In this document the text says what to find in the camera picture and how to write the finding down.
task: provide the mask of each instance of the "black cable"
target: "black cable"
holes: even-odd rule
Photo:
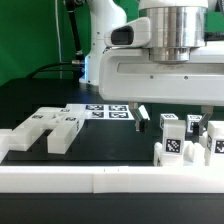
[[[42,70],[42,71],[39,71],[39,72],[74,72],[76,71],[76,68],[75,69],[50,69],[50,70]]]
[[[57,63],[53,63],[53,64],[44,65],[44,66],[36,69],[35,71],[31,72],[30,74],[28,74],[26,76],[26,78],[32,79],[38,72],[41,72],[46,68],[52,68],[52,67],[57,67],[57,66],[61,66],[61,65],[72,65],[72,63],[71,62],[57,62]]]
[[[77,22],[76,22],[76,18],[74,14],[75,9],[83,5],[83,1],[65,0],[64,3],[69,15],[69,20],[70,20],[70,24],[72,28],[72,35],[73,35],[75,49],[76,49],[76,59],[83,60],[84,56],[82,53],[82,47],[81,47],[81,42],[79,38]]]
[[[71,22],[72,34],[74,38],[76,52],[82,52],[75,14],[74,12],[68,12],[68,15]]]

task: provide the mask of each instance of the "white block with hole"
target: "white block with hole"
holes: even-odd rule
[[[205,148],[199,143],[187,143],[184,148],[184,161],[188,162],[188,165],[204,166],[205,165]]]
[[[161,164],[183,165],[185,121],[165,120],[163,128],[163,150]]]
[[[45,124],[54,117],[52,112],[36,112],[15,128],[10,137],[10,149],[27,151],[44,133]]]
[[[85,111],[68,113],[47,137],[48,153],[65,154],[85,121]]]

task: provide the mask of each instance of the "metal cylinder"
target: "metal cylinder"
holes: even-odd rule
[[[205,46],[206,8],[165,7],[140,10],[140,17],[149,17],[152,38],[150,59],[158,62],[189,60],[190,48]]]

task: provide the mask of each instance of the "green backdrop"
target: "green backdrop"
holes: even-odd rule
[[[135,0],[115,0],[128,15],[137,17]],[[54,0],[0,1],[0,85],[13,78],[25,77],[36,68],[59,61],[55,25]],[[73,59],[75,49],[63,0],[58,0],[62,58]],[[90,49],[90,16],[87,6],[76,10],[84,53]],[[224,30],[220,13],[210,13],[208,30]],[[59,78],[59,74],[39,74],[38,77]],[[64,73],[63,78],[70,78]]]

